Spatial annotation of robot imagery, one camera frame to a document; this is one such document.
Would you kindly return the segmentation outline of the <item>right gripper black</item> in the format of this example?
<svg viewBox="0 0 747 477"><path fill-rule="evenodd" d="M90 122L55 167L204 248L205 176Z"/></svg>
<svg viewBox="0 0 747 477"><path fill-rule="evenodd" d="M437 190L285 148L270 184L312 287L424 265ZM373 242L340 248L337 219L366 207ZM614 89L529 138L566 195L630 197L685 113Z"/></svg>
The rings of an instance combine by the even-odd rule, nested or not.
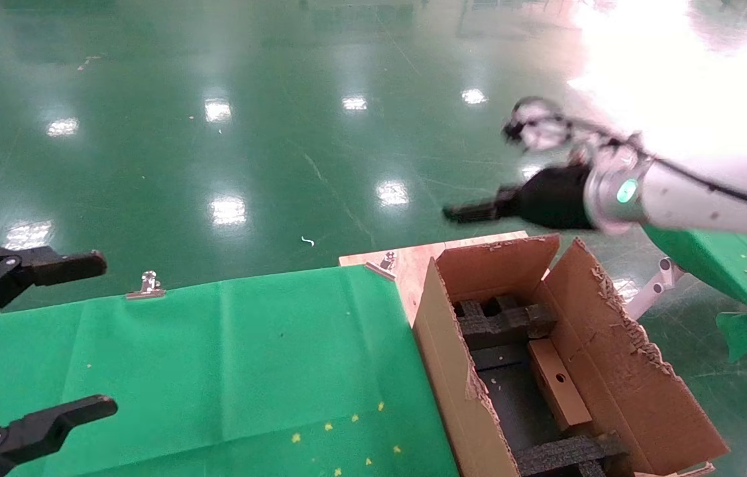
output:
<svg viewBox="0 0 747 477"><path fill-rule="evenodd" d="M457 225L521 217L546 229L595 230L585 207L591 172L586 165L546 167L522 186L500 186L483 203L445 206L443 217Z"/></svg>

